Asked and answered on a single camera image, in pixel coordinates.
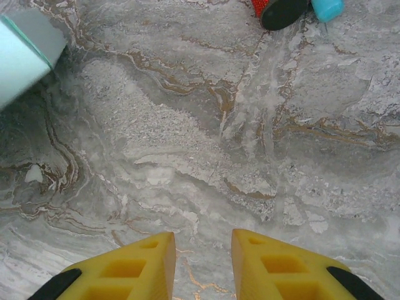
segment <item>marble floor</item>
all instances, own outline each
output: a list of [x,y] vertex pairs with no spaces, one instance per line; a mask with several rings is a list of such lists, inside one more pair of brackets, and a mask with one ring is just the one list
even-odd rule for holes
[[174,300],[234,299],[233,228],[400,299],[400,2],[264,32],[250,0],[1,0],[68,46],[0,112],[0,299],[161,231]]

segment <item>black rubber edge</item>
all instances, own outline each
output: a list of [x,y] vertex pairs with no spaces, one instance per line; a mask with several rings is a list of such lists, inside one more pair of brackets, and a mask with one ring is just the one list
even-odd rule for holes
[[261,26],[270,31],[288,27],[307,11],[308,0],[270,0],[262,10]]
[[57,274],[28,300],[56,300],[81,274],[80,269],[71,269]]
[[326,269],[356,300],[384,300],[357,275],[338,267]]

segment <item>square hole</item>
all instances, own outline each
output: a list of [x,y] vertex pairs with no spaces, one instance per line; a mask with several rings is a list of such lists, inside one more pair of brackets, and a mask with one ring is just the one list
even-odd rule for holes
[[138,278],[143,271],[144,259],[120,259],[109,264],[100,277],[107,278]]
[[306,273],[307,267],[290,255],[269,255],[261,258],[268,273]]
[[275,282],[283,300],[334,300],[318,282]]
[[91,286],[80,300],[126,300],[131,286]]
[[143,246],[140,246],[140,248],[144,248],[144,249],[152,249],[158,246],[158,242],[154,241],[154,242],[149,242]]

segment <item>light blue object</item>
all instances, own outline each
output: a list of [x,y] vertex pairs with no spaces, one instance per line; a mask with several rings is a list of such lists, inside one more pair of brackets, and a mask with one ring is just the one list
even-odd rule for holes
[[312,8],[320,22],[326,23],[344,11],[343,0],[311,0]]
[[0,16],[0,110],[49,73],[65,45],[40,11]]

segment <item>red object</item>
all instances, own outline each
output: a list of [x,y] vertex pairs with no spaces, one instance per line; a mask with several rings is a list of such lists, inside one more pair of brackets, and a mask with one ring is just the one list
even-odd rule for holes
[[269,0],[251,0],[254,10],[256,11],[256,17],[260,18],[264,8],[267,6]]

